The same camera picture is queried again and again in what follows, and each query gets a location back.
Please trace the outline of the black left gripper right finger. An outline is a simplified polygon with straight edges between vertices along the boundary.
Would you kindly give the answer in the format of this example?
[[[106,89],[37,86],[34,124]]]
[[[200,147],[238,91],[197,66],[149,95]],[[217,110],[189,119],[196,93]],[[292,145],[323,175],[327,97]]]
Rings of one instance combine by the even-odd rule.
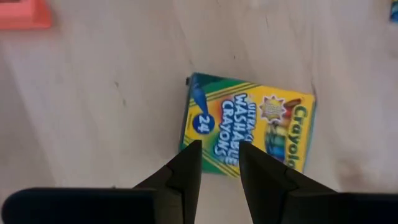
[[[323,200],[337,194],[246,141],[239,143],[239,168],[254,223],[324,222]]]

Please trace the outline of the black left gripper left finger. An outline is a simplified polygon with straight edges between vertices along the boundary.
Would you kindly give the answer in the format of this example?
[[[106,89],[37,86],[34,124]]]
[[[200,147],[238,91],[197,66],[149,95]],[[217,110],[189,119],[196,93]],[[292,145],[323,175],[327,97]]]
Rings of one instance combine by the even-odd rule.
[[[156,223],[194,224],[201,184],[202,147],[194,140],[157,172],[133,187],[150,191]]]

